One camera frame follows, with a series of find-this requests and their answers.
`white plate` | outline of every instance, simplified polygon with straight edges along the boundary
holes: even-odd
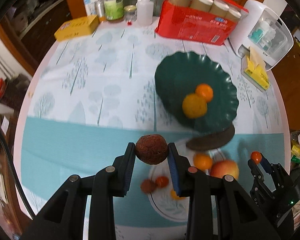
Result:
[[[190,165],[193,165],[193,156],[195,151],[186,148],[187,140],[180,140],[175,143],[179,155],[188,158]],[[226,158],[223,153],[219,150],[207,151],[206,154],[210,155],[213,162],[222,161]],[[189,198],[182,200],[174,200],[171,198],[170,191],[172,190],[172,182],[169,171],[168,160],[164,160],[158,165],[153,165],[149,172],[149,179],[155,181],[157,177],[166,176],[169,178],[169,185],[162,189],[157,189],[153,193],[149,194],[149,201],[154,208],[154,210],[162,217],[169,219],[174,222],[187,222],[188,220],[188,210],[189,210]],[[215,208],[215,201],[213,198],[212,209]]]

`yellow tissue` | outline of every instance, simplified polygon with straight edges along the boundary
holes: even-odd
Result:
[[[257,67],[255,67],[248,56],[244,56],[241,62],[243,72],[262,89],[267,90],[270,86],[270,83],[264,67],[261,65],[257,65]]]
[[[250,47],[250,61],[253,65],[260,65],[264,70],[266,70],[266,63],[253,47]]]

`yellow orange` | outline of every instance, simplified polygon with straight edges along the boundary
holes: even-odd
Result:
[[[207,103],[211,102],[213,99],[213,89],[208,84],[200,84],[195,89],[195,93],[203,97]]]
[[[183,99],[182,110],[186,117],[195,119],[206,114],[207,102],[203,97],[191,93]]]
[[[185,197],[179,197],[173,189],[170,191],[170,195],[174,200],[181,200],[185,198]]]
[[[196,153],[193,157],[193,164],[197,169],[205,171],[211,169],[213,163],[209,155]]]

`white carton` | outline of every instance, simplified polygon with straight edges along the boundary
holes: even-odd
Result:
[[[98,0],[83,0],[84,7],[86,8],[87,16],[97,15],[95,2]]]

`glass bottle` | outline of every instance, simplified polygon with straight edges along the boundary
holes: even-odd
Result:
[[[121,22],[124,17],[123,0],[103,0],[106,18],[109,22]]]

